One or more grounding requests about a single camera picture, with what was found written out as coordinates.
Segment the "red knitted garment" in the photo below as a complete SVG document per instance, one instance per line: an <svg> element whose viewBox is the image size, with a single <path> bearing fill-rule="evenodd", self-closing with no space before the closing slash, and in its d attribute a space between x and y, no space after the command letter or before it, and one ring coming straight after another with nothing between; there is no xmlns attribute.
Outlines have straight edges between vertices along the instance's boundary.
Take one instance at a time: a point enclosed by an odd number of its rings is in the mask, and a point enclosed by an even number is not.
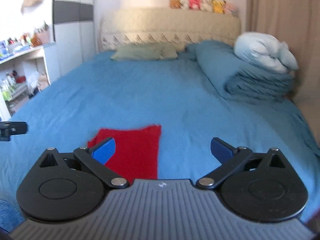
<svg viewBox="0 0 320 240"><path fill-rule="evenodd" d="M162 127L150 125L141 129L102 128L88 143L93 147L107 137L116 142L115 154L105 166L133 183L135 179L158 178L158 153Z"/></svg>

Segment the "green plastic bag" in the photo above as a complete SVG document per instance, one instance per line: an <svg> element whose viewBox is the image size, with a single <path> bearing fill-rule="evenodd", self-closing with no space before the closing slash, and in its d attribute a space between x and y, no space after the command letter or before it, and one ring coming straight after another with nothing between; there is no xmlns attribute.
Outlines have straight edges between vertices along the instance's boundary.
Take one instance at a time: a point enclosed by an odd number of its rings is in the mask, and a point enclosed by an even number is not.
<svg viewBox="0 0 320 240"><path fill-rule="evenodd" d="M4 101L11 101L12 100L12 95L11 95L10 89L1 87L1 92L2 92L2 96L3 96Z"/></svg>

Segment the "red box on shelf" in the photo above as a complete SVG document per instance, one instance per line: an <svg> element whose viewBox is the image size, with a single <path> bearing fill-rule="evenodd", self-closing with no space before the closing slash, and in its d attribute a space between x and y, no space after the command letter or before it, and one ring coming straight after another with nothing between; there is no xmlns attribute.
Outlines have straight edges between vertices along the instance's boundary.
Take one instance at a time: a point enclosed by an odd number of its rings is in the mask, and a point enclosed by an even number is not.
<svg viewBox="0 0 320 240"><path fill-rule="evenodd" d="M25 76L17 76L17 77L15 77L15 80L17 83L24 83L26 81L26 77Z"/></svg>

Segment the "white shelf unit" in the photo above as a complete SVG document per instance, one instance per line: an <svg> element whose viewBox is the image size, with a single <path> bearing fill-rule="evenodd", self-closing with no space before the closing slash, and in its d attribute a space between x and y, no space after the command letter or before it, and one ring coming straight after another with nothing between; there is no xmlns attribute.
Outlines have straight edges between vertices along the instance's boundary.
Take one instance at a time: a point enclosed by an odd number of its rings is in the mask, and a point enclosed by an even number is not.
<svg viewBox="0 0 320 240"><path fill-rule="evenodd" d="M26 103L29 95L38 87L39 77L45 76L48 85L61 77L55 43L22 51L1 61L1 90L11 91L7 75L13 71L25 81L18 85L7 101L7 95L1 95L1 120L9 120Z"/></svg>

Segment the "beige tote bag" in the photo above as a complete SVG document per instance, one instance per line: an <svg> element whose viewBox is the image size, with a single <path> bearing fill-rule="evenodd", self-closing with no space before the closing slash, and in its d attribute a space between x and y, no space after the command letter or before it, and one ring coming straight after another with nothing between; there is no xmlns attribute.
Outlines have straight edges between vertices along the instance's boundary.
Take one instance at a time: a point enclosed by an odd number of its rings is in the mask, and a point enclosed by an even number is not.
<svg viewBox="0 0 320 240"><path fill-rule="evenodd" d="M43 91L49 86L48 77L46 74L40 74L37 80L37 88L39 91Z"/></svg>

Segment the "blue bed sheet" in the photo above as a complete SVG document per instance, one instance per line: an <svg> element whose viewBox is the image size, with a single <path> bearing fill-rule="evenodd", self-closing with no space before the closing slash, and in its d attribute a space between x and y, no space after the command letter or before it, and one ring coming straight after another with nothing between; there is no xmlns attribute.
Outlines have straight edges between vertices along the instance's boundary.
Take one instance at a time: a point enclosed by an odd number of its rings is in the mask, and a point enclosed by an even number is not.
<svg viewBox="0 0 320 240"><path fill-rule="evenodd" d="M255 152L279 148L304 182L308 221L319 210L319 148L288 100L221 97L187 54L174 61L118 62L104 52L55 81L14 116L28 133L1 143L1 201L16 208L16 190L42 152L72 152L101 128L162 128L161 179L197 180L218 166L210 141L219 137Z"/></svg>

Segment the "blue rolled duvet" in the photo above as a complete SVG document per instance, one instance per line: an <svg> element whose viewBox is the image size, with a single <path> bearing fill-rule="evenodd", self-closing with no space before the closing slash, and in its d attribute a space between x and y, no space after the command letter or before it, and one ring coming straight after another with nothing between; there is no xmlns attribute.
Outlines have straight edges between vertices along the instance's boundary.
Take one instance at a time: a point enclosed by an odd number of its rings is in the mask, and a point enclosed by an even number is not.
<svg viewBox="0 0 320 240"><path fill-rule="evenodd" d="M293 89L293 75L242 61L233 47L214 40L189 44L191 53L218 94L226 100L263 104L282 101Z"/></svg>

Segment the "light blue pillow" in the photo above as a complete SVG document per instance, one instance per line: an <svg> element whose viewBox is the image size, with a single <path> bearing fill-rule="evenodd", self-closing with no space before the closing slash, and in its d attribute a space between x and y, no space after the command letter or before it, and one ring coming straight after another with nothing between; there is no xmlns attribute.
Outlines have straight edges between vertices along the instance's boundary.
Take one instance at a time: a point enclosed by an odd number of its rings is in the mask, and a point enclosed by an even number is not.
<svg viewBox="0 0 320 240"><path fill-rule="evenodd" d="M234 54L243 61L275 73L283 74L299 69L289 46L269 34L241 34L234 44Z"/></svg>

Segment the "green pillow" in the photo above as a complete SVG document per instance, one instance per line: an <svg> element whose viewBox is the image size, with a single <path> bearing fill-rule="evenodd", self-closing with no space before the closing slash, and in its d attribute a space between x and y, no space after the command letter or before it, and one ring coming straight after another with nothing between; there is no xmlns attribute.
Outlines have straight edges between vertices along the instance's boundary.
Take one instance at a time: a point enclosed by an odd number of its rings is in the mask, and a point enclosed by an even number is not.
<svg viewBox="0 0 320 240"><path fill-rule="evenodd" d="M116 49L111 56L116 61L175 60L176 48L170 43L128 44Z"/></svg>

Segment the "cream quilted headboard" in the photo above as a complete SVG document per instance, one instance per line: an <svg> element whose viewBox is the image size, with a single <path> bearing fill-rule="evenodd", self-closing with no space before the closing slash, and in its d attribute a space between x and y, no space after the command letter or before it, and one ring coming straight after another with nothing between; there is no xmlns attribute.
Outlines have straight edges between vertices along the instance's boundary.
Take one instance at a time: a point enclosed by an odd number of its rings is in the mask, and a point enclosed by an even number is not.
<svg viewBox="0 0 320 240"><path fill-rule="evenodd" d="M121 9L105 14L100 23L102 50L126 44L191 44L217 40L233 45L241 33L232 15L168 8Z"/></svg>

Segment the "white grey wardrobe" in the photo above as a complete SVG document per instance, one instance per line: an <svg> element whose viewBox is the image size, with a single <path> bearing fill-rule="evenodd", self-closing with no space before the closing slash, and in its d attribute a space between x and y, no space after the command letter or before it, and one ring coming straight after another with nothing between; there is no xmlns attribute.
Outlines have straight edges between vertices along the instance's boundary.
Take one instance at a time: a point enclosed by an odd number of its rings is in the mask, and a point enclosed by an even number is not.
<svg viewBox="0 0 320 240"><path fill-rule="evenodd" d="M53 0L53 34L60 75L96 54L95 0Z"/></svg>

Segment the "light pink plush toy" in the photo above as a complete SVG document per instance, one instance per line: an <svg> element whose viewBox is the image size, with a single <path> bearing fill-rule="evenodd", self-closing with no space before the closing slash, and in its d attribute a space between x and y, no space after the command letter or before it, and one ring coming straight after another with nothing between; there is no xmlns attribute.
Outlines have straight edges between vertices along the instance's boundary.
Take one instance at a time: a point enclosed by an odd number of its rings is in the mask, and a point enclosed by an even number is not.
<svg viewBox="0 0 320 240"><path fill-rule="evenodd" d="M238 16L238 7L233 5L232 3L226 2L223 7L224 13L232 15L234 17Z"/></svg>

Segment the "yellow plush toy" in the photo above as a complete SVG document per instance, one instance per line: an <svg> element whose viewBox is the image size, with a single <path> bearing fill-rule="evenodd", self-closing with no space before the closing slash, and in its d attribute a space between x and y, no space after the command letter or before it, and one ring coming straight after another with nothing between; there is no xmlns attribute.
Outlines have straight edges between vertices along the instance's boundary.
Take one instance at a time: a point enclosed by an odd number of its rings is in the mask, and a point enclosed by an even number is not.
<svg viewBox="0 0 320 240"><path fill-rule="evenodd" d="M212 2L212 10L214 13L217 13L217 14L224 14L225 13L225 4L226 4L226 1L225 0L211 0Z"/></svg>

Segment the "white plush toy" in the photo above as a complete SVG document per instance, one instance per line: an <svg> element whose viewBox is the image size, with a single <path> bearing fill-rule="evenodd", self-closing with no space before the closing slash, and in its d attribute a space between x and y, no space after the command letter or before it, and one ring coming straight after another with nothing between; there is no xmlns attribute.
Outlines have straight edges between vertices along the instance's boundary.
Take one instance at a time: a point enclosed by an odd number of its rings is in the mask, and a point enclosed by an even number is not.
<svg viewBox="0 0 320 240"><path fill-rule="evenodd" d="M212 12L212 2L210 0L204 0L200 3L200 10L203 12Z"/></svg>
<svg viewBox="0 0 320 240"><path fill-rule="evenodd" d="M189 5L189 0L180 0L180 8L183 10L189 10L190 5Z"/></svg>

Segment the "beige curtain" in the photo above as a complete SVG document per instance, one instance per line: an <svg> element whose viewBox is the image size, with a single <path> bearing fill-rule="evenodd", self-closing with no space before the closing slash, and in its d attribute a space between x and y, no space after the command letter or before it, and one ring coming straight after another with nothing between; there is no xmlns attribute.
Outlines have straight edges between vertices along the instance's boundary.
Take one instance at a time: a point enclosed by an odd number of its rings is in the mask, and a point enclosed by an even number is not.
<svg viewBox="0 0 320 240"><path fill-rule="evenodd" d="M286 42L299 65L295 99L319 99L319 0L247 0L246 29Z"/></svg>

